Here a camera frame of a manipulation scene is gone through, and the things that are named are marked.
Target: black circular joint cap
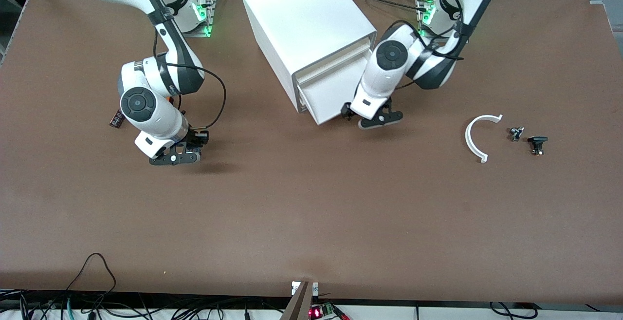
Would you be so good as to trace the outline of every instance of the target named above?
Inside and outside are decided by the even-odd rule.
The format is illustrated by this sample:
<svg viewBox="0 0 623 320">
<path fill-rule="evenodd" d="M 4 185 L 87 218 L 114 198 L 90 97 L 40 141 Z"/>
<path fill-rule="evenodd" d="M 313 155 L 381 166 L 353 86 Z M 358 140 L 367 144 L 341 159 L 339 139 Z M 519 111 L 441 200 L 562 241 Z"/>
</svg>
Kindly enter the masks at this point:
<svg viewBox="0 0 623 320">
<path fill-rule="evenodd" d="M 128 118 L 144 122 L 151 118 L 156 109 L 156 97 L 145 87 L 133 87 L 123 94 L 121 109 Z"/>
<path fill-rule="evenodd" d="M 384 71 L 391 71 L 407 63 L 408 56 L 409 52 L 402 43 L 389 40 L 381 43 L 376 50 L 376 63 Z"/>
</svg>

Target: robotic arm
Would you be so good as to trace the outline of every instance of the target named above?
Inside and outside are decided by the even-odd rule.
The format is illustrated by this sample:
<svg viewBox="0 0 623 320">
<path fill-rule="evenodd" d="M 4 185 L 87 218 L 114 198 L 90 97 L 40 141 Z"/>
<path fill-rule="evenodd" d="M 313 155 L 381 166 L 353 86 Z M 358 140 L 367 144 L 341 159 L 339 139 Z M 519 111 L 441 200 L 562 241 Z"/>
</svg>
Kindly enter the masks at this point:
<svg viewBox="0 0 623 320">
<path fill-rule="evenodd" d="M 184 115 L 166 97 L 198 91 L 204 80 L 202 65 L 184 40 L 162 0 L 106 0 L 143 11 L 164 40 L 168 51 L 123 65 L 118 91 L 124 116 L 141 133 L 134 143 L 154 165 L 192 163 L 200 159 L 207 131 L 189 129 Z"/>
<path fill-rule="evenodd" d="M 434 0 L 434 7 L 440 7 L 440 10 L 430 25 L 449 26 L 452 31 L 441 47 L 434 44 L 437 37 L 421 36 L 408 22 L 398 21 L 403 25 L 390 27 L 372 52 L 354 99 L 342 108 L 342 116 L 362 116 L 359 122 L 361 129 L 373 129 L 402 120 L 402 112 L 392 111 L 390 96 L 403 75 L 422 89 L 438 89 L 443 85 L 490 1 Z"/>
</svg>

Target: brown table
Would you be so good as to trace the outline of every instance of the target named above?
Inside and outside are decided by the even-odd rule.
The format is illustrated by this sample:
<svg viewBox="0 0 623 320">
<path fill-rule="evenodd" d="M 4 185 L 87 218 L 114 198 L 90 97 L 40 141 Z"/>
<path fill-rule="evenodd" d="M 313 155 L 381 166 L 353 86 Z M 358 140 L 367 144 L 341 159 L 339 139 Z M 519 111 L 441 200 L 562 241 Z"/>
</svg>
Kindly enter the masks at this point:
<svg viewBox="0 0 623 320">
<path fill-rule="evenodd" d="M 380 32 L 412 18 L 355 2 Z M 130 7 L 29 1 L 0 69 L 0 287 L 62 289 L 98 251 L 120 291 L 623 301 L 623 63 L 602 6 L 493 0 L 447 85 L 396 92 L 405 119 L 365 132 L 296 114 L 241 0 L 220 0 L 189 44 L 227 107 L 202 162 L 166 168 L 108 126 L 152 38 Z M 183 109 L 198 125 L 220 102 L 207 79 Z M 463 138 L 482 114 L 504 115 L 474 127 L 485 164 Z M 93 262 L 76 289 L 109 285 Z"/>
</svg>

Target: white plastic handle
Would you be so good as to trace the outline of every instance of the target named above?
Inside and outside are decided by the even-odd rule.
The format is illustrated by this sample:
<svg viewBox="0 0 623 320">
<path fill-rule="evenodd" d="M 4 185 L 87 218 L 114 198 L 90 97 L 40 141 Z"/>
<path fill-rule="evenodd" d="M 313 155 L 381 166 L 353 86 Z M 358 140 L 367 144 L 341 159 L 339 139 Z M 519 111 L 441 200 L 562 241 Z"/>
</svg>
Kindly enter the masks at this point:
<svg viewBox="0 0 623 320">
<path fill-rule="evenodd" d="M 478 122 L 479 120 L 489 120 L 489 122 L 500 122 L 500 120 L 502 119 L 502 115 L 500 114 L 500 116 L 494 116 L 494 115 L 481 115 L 481 116 L 477 116 L 476 118 L 474 118 L 474 120 L 472 120 L 472 122 L 469 123 L 469 125 L 467 125 L 467 129 L 465 129 L 465 142 L 467 142 L 467 147 L 469 147 L 469 149 L 474 152 L 474 154 L 476 156 L 480 157 L 480 162 L 481 163 L 485 163 L 487 162 L 487 157 L 489 157 L 485 152 L 481 151 L 478 149 L 478 147 L 476 147 L 476 145 L 474 145 L 474 141 L 472 140 L 472 125 L 474 125 L 474 123 Z"/>
</svg>

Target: white box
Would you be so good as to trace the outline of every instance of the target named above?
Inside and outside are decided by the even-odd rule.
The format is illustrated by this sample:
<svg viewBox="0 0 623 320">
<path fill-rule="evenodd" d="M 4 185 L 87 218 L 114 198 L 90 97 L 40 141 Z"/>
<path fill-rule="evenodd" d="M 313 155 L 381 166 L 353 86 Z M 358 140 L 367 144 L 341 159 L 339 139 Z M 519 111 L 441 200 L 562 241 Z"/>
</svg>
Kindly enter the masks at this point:
<svg viewBox="0 0 623 320">
<path fill-rule="evenodd" d="M 243 0 L 256 41 L 296 110 L 317 124 L 351 102 L 376 29 L 352 0 Z"/>
</svg>

